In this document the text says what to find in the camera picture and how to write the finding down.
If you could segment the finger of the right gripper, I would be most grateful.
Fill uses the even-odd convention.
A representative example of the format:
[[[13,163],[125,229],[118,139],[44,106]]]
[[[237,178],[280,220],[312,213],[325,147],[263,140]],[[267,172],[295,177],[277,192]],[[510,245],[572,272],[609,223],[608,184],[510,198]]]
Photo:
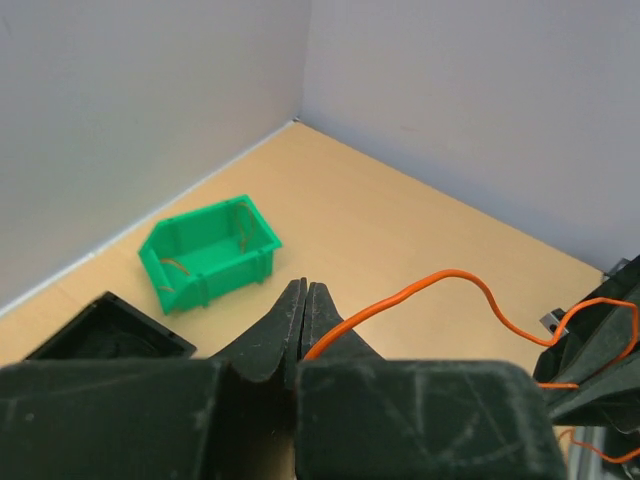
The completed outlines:
[[[557,344],[538,357],[533,378],[539,383],[571,383],[576,389],[543,392],[553,424],[613,427],[639,431],[639,346],[622,356],[632,340],[633,310],[639,304],[639,259],[619,262],[586,298],[623,301],[598,303],[577,312]]]

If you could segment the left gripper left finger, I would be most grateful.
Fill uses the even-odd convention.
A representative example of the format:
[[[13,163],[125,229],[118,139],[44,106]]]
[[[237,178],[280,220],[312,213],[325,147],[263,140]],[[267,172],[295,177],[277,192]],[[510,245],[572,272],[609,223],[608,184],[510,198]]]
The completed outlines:
[[[306,283],[207,359],[24,360],[1,370],[5,479],[290,479]]]

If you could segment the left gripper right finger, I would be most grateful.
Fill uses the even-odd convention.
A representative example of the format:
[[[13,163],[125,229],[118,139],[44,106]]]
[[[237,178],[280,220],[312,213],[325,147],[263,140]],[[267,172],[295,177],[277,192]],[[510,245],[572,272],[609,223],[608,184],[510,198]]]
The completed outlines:
[[[386,313],[297,372],[300,479],[563,479],[527,369],[470,288]]]

